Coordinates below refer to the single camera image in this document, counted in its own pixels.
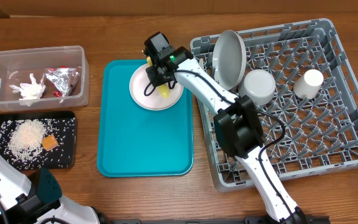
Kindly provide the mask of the yellow plastic spoon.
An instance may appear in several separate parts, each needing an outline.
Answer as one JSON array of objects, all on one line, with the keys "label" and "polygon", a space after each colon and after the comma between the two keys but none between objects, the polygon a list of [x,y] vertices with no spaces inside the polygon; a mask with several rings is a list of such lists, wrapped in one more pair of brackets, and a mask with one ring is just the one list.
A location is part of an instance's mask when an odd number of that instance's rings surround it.
[{"label": "yellow plastic spoon", "polygon": [[[152,59],[150,58],[150,56],[147,57],[147,63],[152,66]],[[158,87],[158,92],[163,98],[169,97],[169,88],[166,85],[160,85]]]}]

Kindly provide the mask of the white plate with cutlery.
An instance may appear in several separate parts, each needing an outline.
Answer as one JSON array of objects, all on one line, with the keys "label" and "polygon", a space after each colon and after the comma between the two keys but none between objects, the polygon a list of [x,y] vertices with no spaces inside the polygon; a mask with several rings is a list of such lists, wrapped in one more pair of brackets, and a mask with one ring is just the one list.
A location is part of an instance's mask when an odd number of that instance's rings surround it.
[{"label": "white plate with cutlery", "polygon": [[149,66],[143,64],[133,74],[130,79],[129,89],[132,99],[141,107],[147,110],[159,111],[173,106],[182,96],[184,88],[176,84],[169,88],[169,97],[163,98],[158,92],[158,87],[149,85],[149,79],[145,71]]}]

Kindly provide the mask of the grey round plate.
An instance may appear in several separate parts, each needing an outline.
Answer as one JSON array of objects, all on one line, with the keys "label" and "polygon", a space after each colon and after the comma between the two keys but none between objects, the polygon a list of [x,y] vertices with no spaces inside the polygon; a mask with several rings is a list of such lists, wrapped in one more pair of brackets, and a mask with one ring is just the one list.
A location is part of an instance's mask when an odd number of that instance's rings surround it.
[{"label": "grey round plate", "polygon": [[241,36],[225,30],[217,39],[213,50],[214,79],[225,89],[240,84],[246,70],[246,47]]}]

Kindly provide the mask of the small grey bowl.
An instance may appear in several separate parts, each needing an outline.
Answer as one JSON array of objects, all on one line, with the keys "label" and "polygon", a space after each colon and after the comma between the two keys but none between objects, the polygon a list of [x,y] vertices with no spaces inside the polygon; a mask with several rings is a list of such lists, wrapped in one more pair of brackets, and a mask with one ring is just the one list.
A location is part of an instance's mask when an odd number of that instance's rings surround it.
[{"label": "small grey bowl", "polygon": [[274,96],[276,82],[273,75],[256,69],[247,73],[238,86],[240,96],[247,95],[255,105],[266,105]]}]

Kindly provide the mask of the foil wrapper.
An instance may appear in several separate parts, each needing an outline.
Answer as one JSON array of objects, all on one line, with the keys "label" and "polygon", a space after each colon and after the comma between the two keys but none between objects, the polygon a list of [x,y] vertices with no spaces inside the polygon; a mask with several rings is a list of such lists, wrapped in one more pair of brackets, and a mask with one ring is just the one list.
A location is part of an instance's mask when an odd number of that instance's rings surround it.
[{"label": "foil wrapper", "polygon": [[46,78],[62,94],[68,96],[76,85],[80,74],[75,68],[46,68]]}]

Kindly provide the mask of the red sauce packet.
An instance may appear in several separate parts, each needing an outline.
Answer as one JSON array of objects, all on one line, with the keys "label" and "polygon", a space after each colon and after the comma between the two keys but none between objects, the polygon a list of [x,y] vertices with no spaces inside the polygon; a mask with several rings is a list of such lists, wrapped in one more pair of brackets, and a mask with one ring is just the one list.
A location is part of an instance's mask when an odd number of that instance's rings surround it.
[{"label": "red sauce packet", "polygon": [[61,97],[61,96],[62,96],[62,93],[61,93],[60,91],[54,91],[54,92],[53,92],[53,95],[54,95],[55,97]]}]

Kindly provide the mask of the orange food cube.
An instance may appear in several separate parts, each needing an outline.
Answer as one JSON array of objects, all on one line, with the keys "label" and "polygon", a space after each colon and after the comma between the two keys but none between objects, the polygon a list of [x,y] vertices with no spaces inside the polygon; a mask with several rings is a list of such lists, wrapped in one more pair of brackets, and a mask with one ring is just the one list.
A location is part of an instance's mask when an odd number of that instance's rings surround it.
[{"label": "orange food cube", "polygon": [[56,137],[53,134],[51,134],[51,135],[47,136],[46,138],[42,139],[42,147],[46,151],[51,151],[52,149],[55,149],[58,146],[59,146],[59,143],[58,143]]}]

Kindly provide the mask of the white napkin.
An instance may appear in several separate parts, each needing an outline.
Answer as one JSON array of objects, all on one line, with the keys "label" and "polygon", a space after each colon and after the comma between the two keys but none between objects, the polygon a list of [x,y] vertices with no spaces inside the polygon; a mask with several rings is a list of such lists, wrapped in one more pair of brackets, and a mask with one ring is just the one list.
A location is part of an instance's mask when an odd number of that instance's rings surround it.
[{"label": "white napkin", "polygon": [[42,97],[46,89],[44,83],[45,75],[42,75],[39,83],[37,83],[33,73],[31,73],[29,77],[31,83],[20,83],[19,86],[9,85],[13,89],[13,93],[21,94],[21,105],[31,106],[34,100],[39,100]]}]

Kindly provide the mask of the white paper cup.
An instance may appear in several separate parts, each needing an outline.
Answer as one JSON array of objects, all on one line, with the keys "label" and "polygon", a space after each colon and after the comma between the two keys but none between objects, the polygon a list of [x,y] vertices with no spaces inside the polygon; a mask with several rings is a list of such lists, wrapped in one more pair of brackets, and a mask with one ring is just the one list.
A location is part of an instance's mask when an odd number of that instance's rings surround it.
[{"label": "white paper cup", "polygon": [[323,81],[323,74],[319,70],[310,69],[295,82],[293,91],[301,99],[312,99],[317,95]]}]

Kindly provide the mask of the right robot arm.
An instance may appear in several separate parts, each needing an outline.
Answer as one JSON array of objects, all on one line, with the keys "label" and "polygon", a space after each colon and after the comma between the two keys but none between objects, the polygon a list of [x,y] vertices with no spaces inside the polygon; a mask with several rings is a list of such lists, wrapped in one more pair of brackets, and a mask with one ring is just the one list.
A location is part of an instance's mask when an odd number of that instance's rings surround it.
[{"label": "right robot arm", "polygon": [[150,85],[175,81],[190,90],[211,112],[216,139],[227,156],[244,166],[264,201],[269,223],[306,223],[306,215],[284,188],[267,155],[268,144],[257,110],[248,96],[225,90],[199,65],[185,47],[170,45],[161,32],[145,42]]}]

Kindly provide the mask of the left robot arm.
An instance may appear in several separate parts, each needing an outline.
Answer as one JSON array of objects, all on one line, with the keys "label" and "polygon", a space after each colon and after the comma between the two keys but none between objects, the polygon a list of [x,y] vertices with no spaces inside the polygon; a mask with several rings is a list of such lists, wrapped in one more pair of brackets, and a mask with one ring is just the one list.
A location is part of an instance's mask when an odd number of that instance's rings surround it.
[{"label": "left robot arm", "polygon": [[52,174],[73,166],[73,108],[88,102],[81,46],[0,51],[0,223],[108,222],[64,196]]}]

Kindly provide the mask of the grey dishwasher rack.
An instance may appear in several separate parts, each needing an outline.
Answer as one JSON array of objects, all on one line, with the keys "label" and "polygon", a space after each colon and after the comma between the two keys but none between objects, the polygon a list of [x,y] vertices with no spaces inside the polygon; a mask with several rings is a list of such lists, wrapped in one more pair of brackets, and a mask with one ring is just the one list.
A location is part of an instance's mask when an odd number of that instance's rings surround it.
[{"label": "grey dishwasher rack", "polygon": [[[358,167],[358,82],[329,19],[314,19],[240,31],[247,51],[247,71],[262,69],[276,81],[273,100],[263,107],[266,141],[281,180]],[[295,95],[295,82],[310,69],[324,81],[312,99]]]}]

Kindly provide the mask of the teal serving tray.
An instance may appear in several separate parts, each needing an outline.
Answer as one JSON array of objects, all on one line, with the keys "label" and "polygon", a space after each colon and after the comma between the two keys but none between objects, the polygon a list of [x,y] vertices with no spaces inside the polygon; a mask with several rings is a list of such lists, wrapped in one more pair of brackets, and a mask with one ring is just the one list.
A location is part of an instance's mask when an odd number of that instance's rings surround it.
[{"label": "teal serving tray", "polygon": [[152,111],[130,94],[145,60],[115,60],[104,69],[97,167],[106,177],[184,175],[193,166],[192,95]]}]

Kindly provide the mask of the clear plastic bin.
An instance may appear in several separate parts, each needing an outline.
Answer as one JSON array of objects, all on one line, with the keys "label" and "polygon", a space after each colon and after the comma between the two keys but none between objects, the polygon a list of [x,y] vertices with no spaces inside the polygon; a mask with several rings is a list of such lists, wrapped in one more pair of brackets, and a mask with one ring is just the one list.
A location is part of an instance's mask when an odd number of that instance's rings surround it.
[{"label": "clear plastic bin", "polygon": [[[56,97],[53,83],[44,79],[45,91],[39,99],[23,100],[11,85],[30,83],[30,74],[40,82],[47,68],[75,68],[78,81],[68,96]],[[90,70],[83,47],[44,47],[0,51],[0,111],[51,110],[84,106],[89,102]]]}]

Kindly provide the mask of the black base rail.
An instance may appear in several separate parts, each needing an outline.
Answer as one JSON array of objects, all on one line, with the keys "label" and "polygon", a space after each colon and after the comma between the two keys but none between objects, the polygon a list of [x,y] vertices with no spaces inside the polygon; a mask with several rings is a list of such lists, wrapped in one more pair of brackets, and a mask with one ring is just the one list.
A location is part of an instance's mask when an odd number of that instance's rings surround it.
[{"label": "black base rail", "polygon": [[242,219],[198,219],[198,220],[153,220],[140,219],[113,220],[112,224],[268,224],[273,223],[267,215],[249,216]]}]

